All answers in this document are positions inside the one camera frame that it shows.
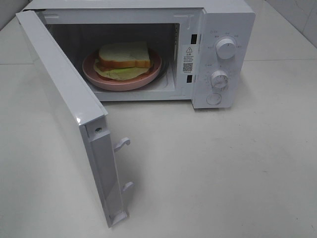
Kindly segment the white bread sandwich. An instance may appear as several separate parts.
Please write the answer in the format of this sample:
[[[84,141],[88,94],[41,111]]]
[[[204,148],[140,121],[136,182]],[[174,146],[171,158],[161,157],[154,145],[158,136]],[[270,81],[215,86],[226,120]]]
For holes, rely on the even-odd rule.
[[[153,62],[146,42],[103,45],[95,59],[95,72],[105,78],[125,81],[150,70]]]

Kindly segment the white timer knob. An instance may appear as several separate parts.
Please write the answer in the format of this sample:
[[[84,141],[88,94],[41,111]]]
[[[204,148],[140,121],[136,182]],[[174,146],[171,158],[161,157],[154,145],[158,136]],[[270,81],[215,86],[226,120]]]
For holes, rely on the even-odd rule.
[[[223,89],[228,84],[228,76],[226,72],[217,70],[211,74],[211,85],[216,89]]]

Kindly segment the glass microwave turntable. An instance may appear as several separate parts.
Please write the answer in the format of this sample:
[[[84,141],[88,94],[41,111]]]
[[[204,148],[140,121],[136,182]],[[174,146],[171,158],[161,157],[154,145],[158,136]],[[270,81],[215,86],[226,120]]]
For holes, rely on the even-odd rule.
[[[169,62],[162,62],[160,71],[157,77],[150,83],[155,87],[166,87],[168,85],[168,71],[169,71]]]

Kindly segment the white warning label sticker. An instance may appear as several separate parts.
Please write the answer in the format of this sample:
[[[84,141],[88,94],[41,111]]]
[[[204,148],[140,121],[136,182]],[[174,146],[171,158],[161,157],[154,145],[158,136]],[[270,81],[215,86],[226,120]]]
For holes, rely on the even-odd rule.
[[[195,52],[191,45],[184,45],[182,50],[182,72],[192,73],[194,68]]]

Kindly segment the pink round plate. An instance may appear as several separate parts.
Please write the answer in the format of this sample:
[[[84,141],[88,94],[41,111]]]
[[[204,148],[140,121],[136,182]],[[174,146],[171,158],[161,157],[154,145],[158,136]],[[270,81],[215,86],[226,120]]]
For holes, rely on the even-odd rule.
[[[98,52],[94,52],[84,59],[82,63],[82,69],[86,78],[93,85],[99,88],[110,91],[129,91],[138,89],[152,82],[158,76],[161,70],[162,59],[159,54],[151,48],[148,48],[148,51],[150,60],[152,62],[151,68],[146,73],[129,80],[120,81],[100,76],[94,70],[94,64],[95,60],[97,59]]]

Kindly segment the white microwave door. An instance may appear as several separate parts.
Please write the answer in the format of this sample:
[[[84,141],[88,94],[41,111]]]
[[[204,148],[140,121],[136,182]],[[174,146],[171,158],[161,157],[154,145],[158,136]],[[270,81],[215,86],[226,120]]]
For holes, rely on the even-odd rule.
[[[115,152],[130,144],[113,143],[107,111],[67,58],[36,12],[16,15],[62,139],[82,175],[87,176],[108,227],[127,218],[123,199],[133,186],[121,185]]]

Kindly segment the round white door button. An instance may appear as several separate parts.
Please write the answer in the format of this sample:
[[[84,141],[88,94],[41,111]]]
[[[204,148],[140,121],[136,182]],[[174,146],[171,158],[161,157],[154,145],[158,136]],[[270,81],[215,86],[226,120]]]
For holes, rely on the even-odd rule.
[[[207,103],[209,105],[218,105],[221,103],[221,95],[219,93],[212,93],[207,96]]]

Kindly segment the upper white power knob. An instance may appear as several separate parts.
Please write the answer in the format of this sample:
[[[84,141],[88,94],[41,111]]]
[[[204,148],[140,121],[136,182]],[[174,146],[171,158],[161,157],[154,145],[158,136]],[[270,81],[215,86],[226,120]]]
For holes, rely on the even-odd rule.
[[[216,43],[217,56],[222,60],[232,58],[236,53],[236,42],[232,37],[223,37]]]

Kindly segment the white microwave oven body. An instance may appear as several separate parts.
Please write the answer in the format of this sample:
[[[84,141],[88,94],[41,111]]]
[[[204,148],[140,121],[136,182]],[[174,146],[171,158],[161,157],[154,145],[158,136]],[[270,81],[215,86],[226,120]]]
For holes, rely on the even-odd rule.
[[[103,102],[190,100],[198,109],[232,105],[256,15],[243,0],[34,0],[16,16],[55,80],[86,82]],[[100,46],[134,41],[161,58],[149,84],[109,91],[83,72]]]

